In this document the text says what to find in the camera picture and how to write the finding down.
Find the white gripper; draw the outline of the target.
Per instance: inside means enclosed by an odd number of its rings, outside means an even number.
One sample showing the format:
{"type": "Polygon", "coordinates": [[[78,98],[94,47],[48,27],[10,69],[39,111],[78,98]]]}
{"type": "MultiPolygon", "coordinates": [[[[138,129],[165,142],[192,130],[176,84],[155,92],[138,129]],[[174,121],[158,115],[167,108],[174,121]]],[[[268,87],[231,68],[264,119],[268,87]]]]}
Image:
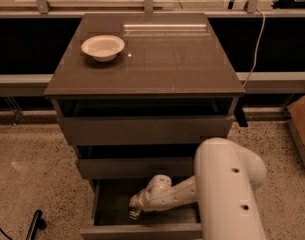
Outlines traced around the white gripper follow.
{"type": "Polygon", "coordinates": [[[154,176],[148,185],[131,197],[129,207],[145,212],[165,211],[165,197],[170,193],[172,180],[166,175],[154,176]]]}

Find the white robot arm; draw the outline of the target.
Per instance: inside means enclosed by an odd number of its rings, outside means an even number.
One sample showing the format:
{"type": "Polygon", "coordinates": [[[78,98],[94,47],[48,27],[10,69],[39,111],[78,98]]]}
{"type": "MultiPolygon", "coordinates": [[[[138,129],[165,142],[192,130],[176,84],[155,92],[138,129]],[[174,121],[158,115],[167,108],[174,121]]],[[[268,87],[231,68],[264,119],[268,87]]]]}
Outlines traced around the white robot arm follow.
{"type": "Polygon", "coordinates": [[[255,152],[227,139],[207,139],[196,150],[193,176],[176,185],[154,176],[131,197],[130,215],[196,202],[203,240],[267,240],[253,194],[266,174],[255,152]]]}

